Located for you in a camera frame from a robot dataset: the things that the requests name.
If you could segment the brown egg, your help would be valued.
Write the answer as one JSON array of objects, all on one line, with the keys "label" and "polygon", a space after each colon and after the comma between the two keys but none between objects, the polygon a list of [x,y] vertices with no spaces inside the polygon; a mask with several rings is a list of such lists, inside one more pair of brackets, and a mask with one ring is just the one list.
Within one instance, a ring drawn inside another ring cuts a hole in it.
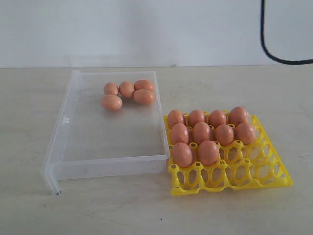
[{"label": "brown egg", "polygon": [[206,122],[205,112],[200,109],[195,109],[190,112],[188,116],[188,124],[191,127],[194,127],[199,122]]},{"label": "brown egg", "polygon": [[243,106],[233,108],[228,116],[228,122],[237,126],[241,123],[248,123],[249,113]]},{"label": "brown egg", "polygon": [[234,131],[227,124],[219,125],[214,131],[214,138],[222,146],[230,145],[234,140]]},{"label": "brown egg", "polygon": [[202,142],[197,149],[197,158],[204,166],[211,166],[219,160],[218,145],[211,140]]},{"label": "brown egg", "polygon": [[117,84],[114,82],[108,82],[105,84],[103,88],[104,94],[105,95],[119,95],[119,87]]},{"label": "brown egg", "polygon": [[220,125],[227,124],[227,117],[224,111],[214,110],[209,114],[208,123],[214,128]]},{"label": "brown egg", "polygon": [[236,138],[239,139],[243,144],[248,145],[256,140],[256,130],[251,123],[240,123],[235,128]]},{"label": "brown egg", "polygon": [[170,129],[174,127],[174,125],[181,123],[181,124],[186,124],[185,121],[185,116],[181,110],[174,109],[168,114],[168,126]]},{"label": "brown egg", "polygon": [[206,140],[213,140],[213,134],[210,126],[205,122],[198,122],[193,127],[192,131],[193,141],[200,145],[202,142]]},{"label": "brown egg", "polygon": [[135,92],[135,88],[132,82],[124,81],[119,86],[121,95],[125,98],[132,98]]},{"label": "brown egg", "polygon": [[145,79],[140,79],[136,81],[134,83],[134,88],[136,91],[140,89],[146,89],[153,92],[155,90],[154,84],[151,81]]},{"label": "brown egg", "polygon": [[193,163],[193,153],[189,145],[179,142],[172,148],[173,162],[181,168],[188,168]]},{"label": "brown egg", "polygon": [[189,131],[187,127],[182,123],[177,123],[173,126],[170,133],[170,142],[175,145],[179,142],[189,143]]},{"label": "brown egg", "polygon": [[155,100],[155,95],[148,89],[139,89],[134,92],[134,100],[141,105],[150,105]]},{"label": "brown egg", "polygon": [[122,105],[122,99],[116,95],[108,94],[101,98],[101,105],[107,110],[117,111]]}]

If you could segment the yellow plastic egg tray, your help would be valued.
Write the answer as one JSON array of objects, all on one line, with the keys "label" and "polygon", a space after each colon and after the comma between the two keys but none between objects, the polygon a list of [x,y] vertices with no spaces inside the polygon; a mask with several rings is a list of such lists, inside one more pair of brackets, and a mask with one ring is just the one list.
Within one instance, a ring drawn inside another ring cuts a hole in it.
[{"label": "yellow plastic egg tray", "polygon": [[170,157],[167,165],[172,175],[171,194],[292,186],[293,181],[258,117],[250,115],[249,122],[256,129],[255,142],[244,145],[235,140],[229,146],[220,145],[219,160],[212,166],[194,160],[190,167],[181,168]]}]

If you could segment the clear plastic container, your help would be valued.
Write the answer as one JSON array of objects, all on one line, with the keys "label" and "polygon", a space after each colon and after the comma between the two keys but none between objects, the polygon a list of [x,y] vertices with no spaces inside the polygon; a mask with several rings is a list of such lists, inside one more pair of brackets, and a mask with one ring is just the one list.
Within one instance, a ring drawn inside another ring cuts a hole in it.
[{"label": "clear plastic container", "polygon": [[154,71],[72,71],[42,168],[52,194],[61,192],[60,180],[165,171],[169,147],[159,90],[147,106],[123,99],[120,110],[109,111],[100,104],[106,83],[140,79],[158,85]]}]

